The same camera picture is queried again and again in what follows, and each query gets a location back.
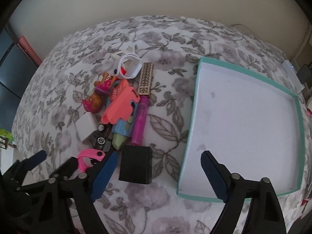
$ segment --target metal screw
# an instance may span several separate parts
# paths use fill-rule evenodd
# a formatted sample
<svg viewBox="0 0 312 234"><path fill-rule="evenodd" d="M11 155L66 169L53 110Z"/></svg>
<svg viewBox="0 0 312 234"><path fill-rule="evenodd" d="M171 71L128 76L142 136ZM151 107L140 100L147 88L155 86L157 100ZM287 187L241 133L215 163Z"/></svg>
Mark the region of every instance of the metal screw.
<svg viewBox="0 0 312 234"><path fill-rule="evenodd" d="M240 179L241 175L239 175L238 173L232 173L232 178L233 179Z"/></svg>
<svg viewBox="0 0 312 234"><path fill-rule="evenodd" d="M105 143L105 139L104 139L103 137L99 137L99 138L97 139L97 142L98 142L99 144L104 144L104 143Z"/></svg>
<svg viewBox="0 0 312 234"><path fill-rule="evenodd" d="M267 178L267 177L264 177L262 180L263 180L265 183L270 183L270 179Z"/></svg>
<svg viewBox="0 0 312 234"><path fill-rule="evenodd" d="M87 173L80 173L79 175L78 175L78 178L80 178L80 179L84 179L84 178L86 178L87 177Z"/></svg>
<svg viewBox="0 0 312 234"><path fill-rule="evenodd" d="M56 181L56 179L55 179L55 178L51 178L51 179L49 179L49 183L50 183L50 184L53 184L55 181Z"/></svg>

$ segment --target white wall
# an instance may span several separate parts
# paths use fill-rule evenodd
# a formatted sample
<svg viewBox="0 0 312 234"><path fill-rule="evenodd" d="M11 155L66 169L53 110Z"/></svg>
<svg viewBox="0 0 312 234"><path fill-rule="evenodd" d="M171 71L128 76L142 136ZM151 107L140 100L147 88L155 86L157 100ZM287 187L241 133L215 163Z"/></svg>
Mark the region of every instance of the white wall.
<svg viewBox="0 0 312 234"><path fill-rule="evenodd" d="M290 58L308 29L308 19L294 0L23 0L10 24L43 59L61 38L76 30L154 14L241 23Z"/></svg>

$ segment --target black box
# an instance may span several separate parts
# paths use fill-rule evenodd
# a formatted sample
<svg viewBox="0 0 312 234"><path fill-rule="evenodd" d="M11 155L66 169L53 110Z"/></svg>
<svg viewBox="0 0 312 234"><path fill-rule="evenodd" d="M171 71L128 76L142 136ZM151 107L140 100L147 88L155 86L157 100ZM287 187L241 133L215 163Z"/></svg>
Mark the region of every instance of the black box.
<svg viewBox="0 0 312 234"><path fill-rule="evenodd" d="M150 184L152 182L152 149L125 145L122 149L119 180Z"/></svg>
<svg viewBox="0 0 312 234"><path fill-rule="evenodd" d="M297 77L301 84L304 84L308 78L311 76L312 72L307 64L304 64L301 69L297 72Z"/></svg>

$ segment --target blue gripper pad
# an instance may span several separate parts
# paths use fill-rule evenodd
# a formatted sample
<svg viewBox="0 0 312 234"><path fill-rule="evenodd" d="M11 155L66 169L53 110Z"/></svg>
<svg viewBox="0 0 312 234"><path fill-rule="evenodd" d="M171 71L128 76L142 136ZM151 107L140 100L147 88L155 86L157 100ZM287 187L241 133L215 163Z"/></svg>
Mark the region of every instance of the blue gripper pad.
<svg viewBox="0 0 312 234"><path fill-rule="evenodd" d="M34 154L32 157L23 160L24 162L23 167L25 170L31 171L33 168L42 163L44 160L46 160L46 152L44 150L41 150L36 154Z"/></svg>
<svg viewBox="0 0 312 234"><path fill-rule="evenodd" d="M227 184L218 169L214 166L213 162L205 152L202 153L200 163L217 198L223 200L225 203L228 199Z"/></svg>
<svg viewBox="0 0 312 234"><path fill-rule="evenodd" d="M110 181L111 176L114 173L114 170L117 167L117 162L118 153L114 151L93 182L92 193L90 196L93 202L96 199L101 198L108 182Z"/></svg>

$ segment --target white toy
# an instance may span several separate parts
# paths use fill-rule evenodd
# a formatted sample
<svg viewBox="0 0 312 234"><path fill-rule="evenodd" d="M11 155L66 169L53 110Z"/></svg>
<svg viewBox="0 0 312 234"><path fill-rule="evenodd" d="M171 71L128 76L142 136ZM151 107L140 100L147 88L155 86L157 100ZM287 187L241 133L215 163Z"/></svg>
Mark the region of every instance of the white toy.
<svg viewBox="0 0 312 234"><path fill-rule="evenodd" d="M88 142L88 137L97 130L98 122L91 112L87 112L76 121L75 127L82 143Z"/></svg>
<svg viewBox="0 0 312 234"><path fill-rule="evenodd" d="M119 51L112 54L114 61L114 76L118 79L133 79L142 68L143 61L134 53L133 47L128 47L126 51Z"/></svg>

